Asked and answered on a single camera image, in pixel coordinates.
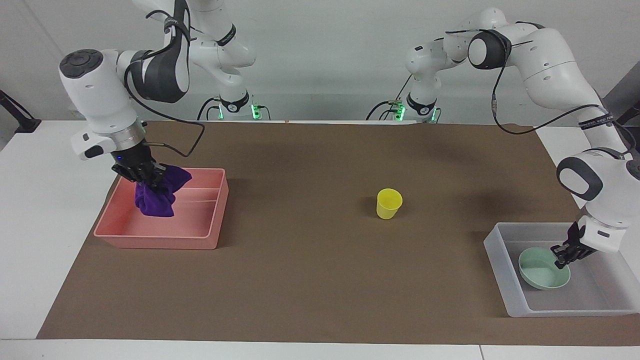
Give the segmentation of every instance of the translucent plastic container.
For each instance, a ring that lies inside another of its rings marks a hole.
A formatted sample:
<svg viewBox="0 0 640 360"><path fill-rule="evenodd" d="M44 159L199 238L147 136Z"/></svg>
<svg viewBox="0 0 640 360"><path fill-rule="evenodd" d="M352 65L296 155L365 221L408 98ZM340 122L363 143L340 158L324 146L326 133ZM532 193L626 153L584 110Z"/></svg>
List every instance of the translucent plastic container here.
<svg viewBox="0 0 640 360"><path fill-rule="evenodd" d="M175 216L143 215L134 203L136 184L120 178L93 234L122 248L215 249L227 204L225 171L186 170L193 178L175 193Z"/></svg>
<svg viewBox="0 0 640 360"><path fill-rule="evenodd" d="M638 312L640 283L620 253L596 252L569 265L562 288L537 290L518 271L518 257L530 247L566 240L569 223L498 223L484 241L507 313L523 316L618 316Z"/></svg>

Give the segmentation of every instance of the brown mat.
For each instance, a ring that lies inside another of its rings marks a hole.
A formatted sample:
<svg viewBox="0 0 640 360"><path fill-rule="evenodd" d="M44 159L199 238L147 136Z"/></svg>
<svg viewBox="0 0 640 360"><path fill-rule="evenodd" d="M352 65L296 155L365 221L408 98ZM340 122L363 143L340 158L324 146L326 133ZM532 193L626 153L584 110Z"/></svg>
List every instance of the brown mat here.
<svg viewBox="0 0 640 360"><path fill-rule="evenodd" d="M149 125L187 149L194 133ZM536 135L493 126L209 124L183 167L223 167L220 247L89 236L38 338L640 345L640 316L510 318L483 247L496 222L577 208ZM391 221L377 191L398 189Z"/></svg>

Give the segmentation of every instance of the gray plastic tray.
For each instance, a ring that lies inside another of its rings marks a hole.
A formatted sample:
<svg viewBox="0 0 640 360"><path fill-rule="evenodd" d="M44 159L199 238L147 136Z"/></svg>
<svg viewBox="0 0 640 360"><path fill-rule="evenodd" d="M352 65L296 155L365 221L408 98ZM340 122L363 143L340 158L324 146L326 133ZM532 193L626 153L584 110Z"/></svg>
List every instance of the gray plastic tray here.
<svg viewBox="0 0 640 360"><path fill-rule="evenodd" d="M572 263L562 288L537 290L518 271L529 247L551 247L566 239L569 223L498 223L484 241L507 313L523 316L618 316L638 312L640 282L620 253L596 252Z"/></svg>

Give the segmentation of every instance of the yellow cup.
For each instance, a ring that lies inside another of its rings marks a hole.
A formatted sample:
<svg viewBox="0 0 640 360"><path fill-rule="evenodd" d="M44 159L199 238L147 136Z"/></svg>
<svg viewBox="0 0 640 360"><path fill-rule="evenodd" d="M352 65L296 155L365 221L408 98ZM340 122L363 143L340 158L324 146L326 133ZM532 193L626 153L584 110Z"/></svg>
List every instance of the yellow cup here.
<svg viewBox="0 0 640 360"><path fill-rule="evenodd" d="M376 212L381 219L389 220L394 217L402 206L402 195L394 189L382 189L378 193Z"/></svg>

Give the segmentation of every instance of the purple cloth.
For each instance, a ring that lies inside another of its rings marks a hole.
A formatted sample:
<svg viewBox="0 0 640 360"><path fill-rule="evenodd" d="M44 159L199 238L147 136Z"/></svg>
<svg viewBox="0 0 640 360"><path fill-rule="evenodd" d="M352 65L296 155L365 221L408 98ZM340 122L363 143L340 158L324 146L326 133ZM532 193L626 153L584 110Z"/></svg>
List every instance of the purple cloth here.
<svg viewBox="0 0 640 360"><path fill-rule="evenodd" d="M179 167L167 165L163 179L155 190L151 190L145 184L136 184L136 206L142 213L149 217L172 217L175 202L175 193L189 180L191 174Z"/></svg>

